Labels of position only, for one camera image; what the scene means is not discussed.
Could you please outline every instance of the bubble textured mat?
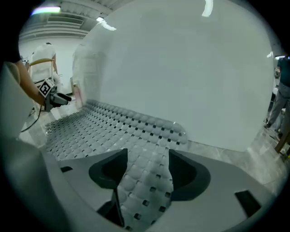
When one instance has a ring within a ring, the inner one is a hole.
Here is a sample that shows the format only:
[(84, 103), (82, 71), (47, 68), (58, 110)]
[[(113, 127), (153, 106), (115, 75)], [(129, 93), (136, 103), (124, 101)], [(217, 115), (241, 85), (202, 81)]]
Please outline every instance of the bubble textured mat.
[(145, 231), (169, 207), (173, 185), (168, 151), (186, 151), (188, 142), (178, 123), (89, 100), (46, 129), (46, 151), (57, 160), (128, 149), (128, 168), (118, 186), (127, 230)]

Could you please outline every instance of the black cable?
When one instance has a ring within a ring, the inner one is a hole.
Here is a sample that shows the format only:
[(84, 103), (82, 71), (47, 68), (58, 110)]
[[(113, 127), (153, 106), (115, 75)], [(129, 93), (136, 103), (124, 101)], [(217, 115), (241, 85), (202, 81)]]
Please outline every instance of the black cable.
[(39, 109), (39, 114), (38, 114), (37, 119), (29, 127), (27, 127), (26, 129), (22, 130), (21, 133), (24, 132), (24, 131), (27, 131), (30, 127), (32, 127), (37, 122), (37, 120), (39, 119), (39, 116), (40, 116), (40, 112), (41, 112), (41, 106), (40, 106), (40, 109)]

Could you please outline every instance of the white wall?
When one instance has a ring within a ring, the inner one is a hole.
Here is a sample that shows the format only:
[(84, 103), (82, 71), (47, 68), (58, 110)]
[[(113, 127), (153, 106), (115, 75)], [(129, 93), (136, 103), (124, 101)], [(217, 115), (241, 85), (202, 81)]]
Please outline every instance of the white wall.
[(31, 62), (32, 52), (39, 45), (50, 42), (56, 50), (58, 73), (62, 74), (63, 92), (71, 93), (70, 78), (73, 76), (73, 53), (82, 39), (79, 38), (46, 38), (30, 40), (19, 44), (20, 55), (28, 57)]
[(244, 151), (271, 98), (270, 41), (242, 7), (214, 1), (203, 17), (205, 4), (137, 0), (109, 14), (109, 26), (98, 24), (77, 49), (82, 94), (175, 121), (192, 141)]

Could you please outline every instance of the teal shirt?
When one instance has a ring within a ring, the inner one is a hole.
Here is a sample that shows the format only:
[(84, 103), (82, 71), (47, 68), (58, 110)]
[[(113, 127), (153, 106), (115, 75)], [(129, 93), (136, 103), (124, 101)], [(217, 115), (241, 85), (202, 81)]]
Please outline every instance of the teal shirt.
[(288, 57), (279, 59), (277, 66), (281, 69), (280, 82), (290, 87), (290, 59)]

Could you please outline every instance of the tile floor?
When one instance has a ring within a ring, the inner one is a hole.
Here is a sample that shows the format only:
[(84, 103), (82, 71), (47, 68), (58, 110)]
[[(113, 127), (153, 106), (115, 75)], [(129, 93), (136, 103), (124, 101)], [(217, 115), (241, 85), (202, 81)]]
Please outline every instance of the tile floor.
[[(27, 143), (40, 148), (46, 143), (45, 125), (54, 120), (66, 117), (77, 112), (75, 101), (50, 112), (41, 112), (39, 120), (29, 130), (20, 134), (19, 138)], [(28, 127), (38, 116), (38, 110), (29, 116), (24, 127)], [(244, 152), (216, 148), (189, 141), (189, 152), (212, 159), (227, 162), (240, 167), (258, 182), (266, 186), (273, 194), (277, 195), (288, 177), (287, 166), (281, 156), (276, 153), (273, 131), (263, 127), (257, 134), (251, 146)]]

